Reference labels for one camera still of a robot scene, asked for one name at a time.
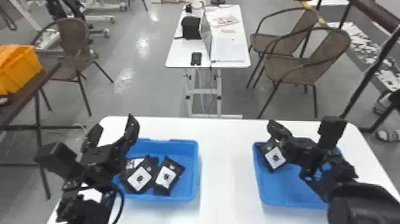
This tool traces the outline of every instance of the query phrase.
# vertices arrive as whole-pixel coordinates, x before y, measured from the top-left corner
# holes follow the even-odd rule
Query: blue plastic tray
[[[265,204],[305,209],[327,209],[327,204],[299,178],[301,168],[287,164],[270,173],[264,157],[253,144],[253,159],[258,191]]]
[[[168,156],[183,165],[185,171],[171,190],[170,196],[154,195],[152,188],[143,194],[132,194],[125,190],[118,176],[115,176],[112,181],[123,190],[126,198],[177,202],[192,201],[195,198],[199,181],[199,157],[196,141],[138,139],[136,144],[129,149],[126,157],[144,157],[146,155],[158,157],[158,165],[163,162],[165,156]]]

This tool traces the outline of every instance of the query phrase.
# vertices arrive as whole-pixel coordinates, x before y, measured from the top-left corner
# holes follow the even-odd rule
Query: white label
[[[144,160],[144,158],[136,158],[133,162],[133,168],[137,168],[137,166]]]
[[[126,169],[134,169],[144,160],[144,158],[134,158],[133,160],[129,160],[126,164]]]
[[[168,167],[163,166],[155,180],[156,184],[162,185],[165,188],[169,189],[170,184],[175,179],[176,173],[169,169]]]
[[[137,191],[140,191],[150,180],[151,175],[143,167],[139,167],[137,171],[128,178],[128,182]]]
[[[275,147],[273,150],[269,151],[265,155],[265,158],[270,163],[273,169],[276,169],[286,162],[286,159],[284,158],[278,147]]]

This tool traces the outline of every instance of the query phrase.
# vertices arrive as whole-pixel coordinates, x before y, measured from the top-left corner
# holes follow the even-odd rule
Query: smartphone
[[[192,53],[192,61],[190,62],[192,66],[201,66],[201,52]]]

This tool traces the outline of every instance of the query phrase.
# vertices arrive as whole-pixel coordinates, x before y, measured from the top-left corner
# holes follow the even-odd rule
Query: chair backrest
[[[65,56],[74,56],[79,50],[80,55],[90,55],[89,29],[84,21],[78,18],[62,18],[55,21],[60,33],[60,46]]]
[[[307,59],[307,63],[317,63],[316,65],[307,67],[307,75],[313,76],[313,80],[317,80],[332,66],[338,58],[349,48],[351,39],[347,32],[329,27],[319,27],[313,30],[326,30],[327,36],[321,44],[315,49],[311,56]]]
[[[297,21],[291,33],[308,29],[311,30],[317,22],[318,22],[318,13],[312,9],[304,8],[303,15],[301,15],[300,19]],[[284,49],[285,53],[293,54],[293,52],[296,51],[297,47],[300,45],[300,43],[306,36],[307,32],[301,32],[297,35],[293,35],[289,38],[283,39],[276,45],[274,53],[279,53],[281,49]]]

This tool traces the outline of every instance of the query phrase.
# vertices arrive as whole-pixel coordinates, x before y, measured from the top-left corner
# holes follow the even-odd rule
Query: laptop
[[[203,17],[201,18],[200,36],[204,42],[207,54],[211,60],[211,44],[213,42],[213,34],[211,33],[210,24],[207,21],[207,16],[205,15],[205,12]]]
[[[200,36],[212,63],[245,61],[245,54],[235,39],[213,37],[205,12],[201,19]]]

